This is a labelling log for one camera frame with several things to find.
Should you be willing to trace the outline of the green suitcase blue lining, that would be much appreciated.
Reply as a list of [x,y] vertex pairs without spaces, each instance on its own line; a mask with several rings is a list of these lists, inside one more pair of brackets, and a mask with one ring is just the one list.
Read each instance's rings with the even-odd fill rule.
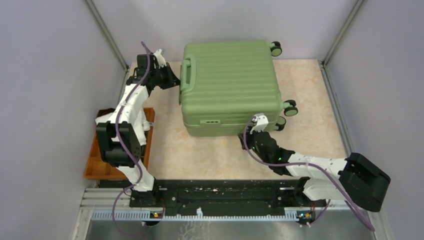
[[281,131],[299,111],[282,99],[273,63],[281,54],[280,42],[263,39],[187,44],[179,103],[188,134],[234,136],[256,114],[267,117],[267,131]]

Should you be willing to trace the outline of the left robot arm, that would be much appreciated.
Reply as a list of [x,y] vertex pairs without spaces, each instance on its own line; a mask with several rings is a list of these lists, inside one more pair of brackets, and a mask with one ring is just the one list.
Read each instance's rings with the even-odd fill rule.
[[103,162],[123,173],[130,182],[134,204],[154,207],[160,202],[156,179],[143,163],[149,121],[143,109],[155,87],[169,89],[180,85],[159,49],[139,54],[137,67],[125,82],[118,105],[109,117],[96,121],[96,136]]

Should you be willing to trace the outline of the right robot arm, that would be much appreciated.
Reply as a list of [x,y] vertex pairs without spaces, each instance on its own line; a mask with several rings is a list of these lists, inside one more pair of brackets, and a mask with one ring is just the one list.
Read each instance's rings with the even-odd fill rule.
[[345,201],[355,210],[379,212],[391,178],[364,155],[345,158],[308,156],[285,149],[268,132],[239,133],[243,150],[275,174],[299,179],[293,200],[299,206],[311,201]]

